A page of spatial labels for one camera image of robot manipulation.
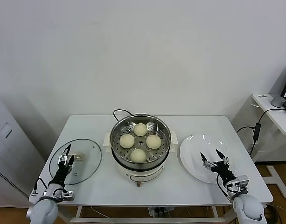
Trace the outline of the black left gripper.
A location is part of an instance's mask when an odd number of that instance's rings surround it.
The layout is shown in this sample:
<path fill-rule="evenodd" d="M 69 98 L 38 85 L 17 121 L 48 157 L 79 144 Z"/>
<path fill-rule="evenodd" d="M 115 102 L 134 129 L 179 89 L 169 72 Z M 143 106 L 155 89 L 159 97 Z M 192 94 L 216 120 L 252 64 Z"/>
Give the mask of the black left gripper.
<path fill-rule="evenodd" d="M 72 170 L 74 156 L 70 155 L 71 144 L 69 144 L 64 151 L 60 154 L 58 159 L 58 170 L 51 180 L 52 184 L 58 184 L 62 187 L 65 186 L 65 179 Z"/>

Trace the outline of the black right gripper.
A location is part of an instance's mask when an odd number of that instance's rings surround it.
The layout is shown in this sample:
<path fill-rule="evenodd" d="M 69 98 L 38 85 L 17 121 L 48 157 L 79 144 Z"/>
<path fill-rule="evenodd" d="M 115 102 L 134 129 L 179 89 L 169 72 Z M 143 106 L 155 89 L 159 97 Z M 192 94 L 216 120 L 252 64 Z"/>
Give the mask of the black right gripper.
<path fill-rule="evenodd" d="M 203 166 L 206 168 L 211 168 L 212 172 L 218 173 L 223 182 L 229 182 L 235 180 L 236 177 L 229 170 L 229 158 L 226 157 L 221 151 L 216 149 L 216 153 L 223 160 L 223 162 L 210 162 L 206 159 L 204 154 L 200 152 L 201 160 L 203 161 Z"/>

